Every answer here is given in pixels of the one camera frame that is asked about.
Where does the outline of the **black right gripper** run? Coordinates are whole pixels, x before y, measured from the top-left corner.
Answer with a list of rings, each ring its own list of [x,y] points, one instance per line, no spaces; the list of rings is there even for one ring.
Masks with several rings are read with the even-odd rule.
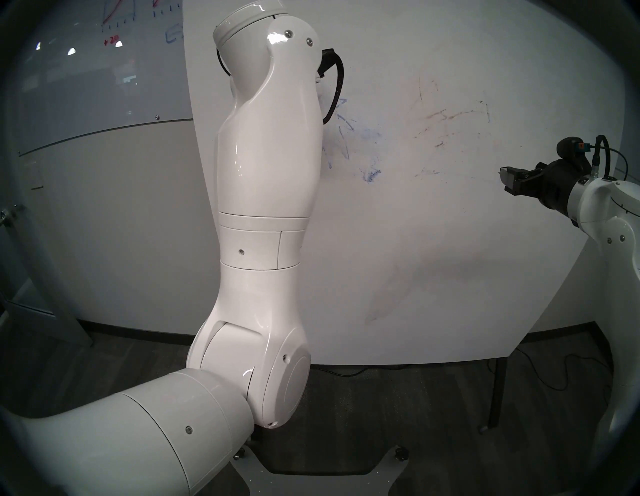
[[[533,169],[512,166],[499,169],[504,190],[513,196],[537,197],[547,208],[568,214],[568,201],[574,186],[591,175],[587,159],[558,159],[537,163]]]

